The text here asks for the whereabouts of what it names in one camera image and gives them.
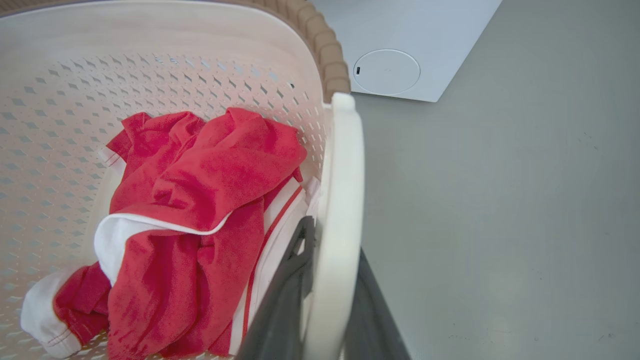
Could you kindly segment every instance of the stitching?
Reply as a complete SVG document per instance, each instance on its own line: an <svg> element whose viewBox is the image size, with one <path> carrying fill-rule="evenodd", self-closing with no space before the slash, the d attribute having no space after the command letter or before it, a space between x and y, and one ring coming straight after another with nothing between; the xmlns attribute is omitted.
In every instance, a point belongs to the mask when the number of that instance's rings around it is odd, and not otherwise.
<svg viewBox="0 0 640 360"><path fill-rule="evenodd" d="M104 162L105 162L105 163L108 163L108 162L109 162L109 160L111 160L111 158L112 158L112 157L114 157L114 156L116 156L116 155L118 155L118 153L117 153L117 152L114 152L114 153L113 153L113 154L112 154L112 155L111 155L107 160L104 160Z"/></svg>
<svg viewBox="0 0 640 360"><path fill-rule="evenodd" d="M120 157L120 155L118 155L118 157L117 157L117 158L115 158L111 163L107 163L107 166L108 166L108 167L111 167L113 164L115 164L115 163L116 163L116 161L118 161L118 160L120 160L120 159L122 159L122 157Z"/></svg>
<svg viewBox="0 0 640 360"><path fill-rule="evenodd" d="M105 163L107 163L107 164L109 164L109 166L111 166L111 164L113 164L114 162L118 161L118 159L120 159L120 155L118 155L118 154L114 154L114 155L111 155L111 156L107 159L107 161L105 161Z"/></svg>
<svg viewBox="0 0 640 360"><path fill-rule="evenodd" d="M60 343L61 341L64 341L66 338L68 338L70 334L71 334L71 330L69 330L67 328L67 330L64 330L62 332L62 334L56 336L55 338L47 341L46 344L42 344L42 345L45 346L45 347L53 347L53 346L57 345L58 343Z"/></svg>

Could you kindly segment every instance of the red stripe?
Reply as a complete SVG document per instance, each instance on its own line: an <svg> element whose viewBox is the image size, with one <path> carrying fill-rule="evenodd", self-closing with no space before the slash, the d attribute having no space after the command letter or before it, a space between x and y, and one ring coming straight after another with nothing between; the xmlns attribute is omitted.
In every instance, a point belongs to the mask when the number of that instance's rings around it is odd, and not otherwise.
<svg viewBox="0 0 640 360"><path fill-rule="evenodd" d="M260 252L258 254L262 254L262 251L264 250L265 245L267 245L267 241L269 240L269 237L271 236L273 229L276 228L276 226L278 225L278 222L284 216L284 213L287 211L287 209L289 209L289 206L291 206L291 204L293 203L293 200L295 200L295 198L298 196L300 191L302 191L302 186L299 186L298 189L296 189L296 191L293 193L293 195L291 195L289 200L287 200L287 203L284 204L284 206L278 213L278 216L274 219L273 223L271 223L271 226L269 226L269 230L267 230L267 233L264 235L264 241L262 242L262 247L260 248ZM256 266L258 266L257 261L253 266L253 270L251 271L251 276L249 276L249 284L247 284L247 287L246 287L246 298L244 300L244 322L242 326L243 339L246 336L247 329L249 328L249 306L251 305L251 291L253 288L253 280L255 278Z"/></svg>

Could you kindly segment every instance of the white appliance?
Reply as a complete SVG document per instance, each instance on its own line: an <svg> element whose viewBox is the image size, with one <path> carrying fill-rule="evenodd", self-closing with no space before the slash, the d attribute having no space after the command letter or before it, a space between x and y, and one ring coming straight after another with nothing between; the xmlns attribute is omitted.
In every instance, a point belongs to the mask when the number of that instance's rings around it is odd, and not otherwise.
<svg viewBox="0 0 640 360"><path fill-rule="evenodd" d="M351 90L438 101L502 0L312 0L342 44Z"/></svg>

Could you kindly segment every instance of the white fabric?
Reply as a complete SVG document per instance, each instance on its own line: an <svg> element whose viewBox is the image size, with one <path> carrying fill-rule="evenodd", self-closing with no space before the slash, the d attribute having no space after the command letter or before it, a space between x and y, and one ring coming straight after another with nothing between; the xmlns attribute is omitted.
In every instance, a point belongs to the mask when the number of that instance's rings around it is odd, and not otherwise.
<svg viewBox="0 0 640 360"><path fill-rule="evenodd" d="M321 194L320 180L312 177L311 180L309 180L309 185L307 186L307 197L305 201L309 205L307 215L314 217L314 220L317 219Z"/></svg>
<svg viewBox="0 0 640 360"><path fill-rule="evenodd" d="M276 217L285 206L287 201L293 196L300 184L295 179L291 179L280 190L273 202L264 212L264 228L267 231ZM285 250L291 240L293 232L295 232L298 222L305 216L307 211L307 203L305 202L305 191L301 190L299 194L289 205L289 208L282 215L278 223L275 225L271 235L267 239L264 249L260 253L255 269L255 277L253 280L252 292L247 294L248 288L245 286L243 296L238 303L238 307L234 313L231 325L231 341L229 344L229 354L236 355L240 349L243 339L243 325L245 316L246 297L250 296L248 325L257 312L264 294L266 293L271 279L282 260Z"/></svg>
<svg viewBox="0 0 640 360"><path fill-rule="evenodd" d="M98 152L100 159L104 161L107 167L111 168L118 175L124 174L124 169L127 167L127 163L118 155L117 152L105 147Z"/></svg>
<svg viewBox="0 0 640 360"><path fill-rule="evenodd" d="M49 355L64 359L80 351L82 345L53 309L58 290L80 266L49 274L38 281L24 297L20 326L36 339Z"/></svg>

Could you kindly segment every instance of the clothing pile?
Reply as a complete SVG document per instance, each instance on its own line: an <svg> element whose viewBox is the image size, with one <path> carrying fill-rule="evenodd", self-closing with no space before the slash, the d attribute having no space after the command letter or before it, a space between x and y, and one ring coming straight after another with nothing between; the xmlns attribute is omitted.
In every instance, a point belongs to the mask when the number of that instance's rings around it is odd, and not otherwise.
<svg viewBox="0 0 640 360"><path fill-rule="evenodd" d="M100 153L122 181L98 262L36 283L21 326L58 358L102 331L114 360L235 354L307 213L296 129L237 108L122 124Z"/></svg>

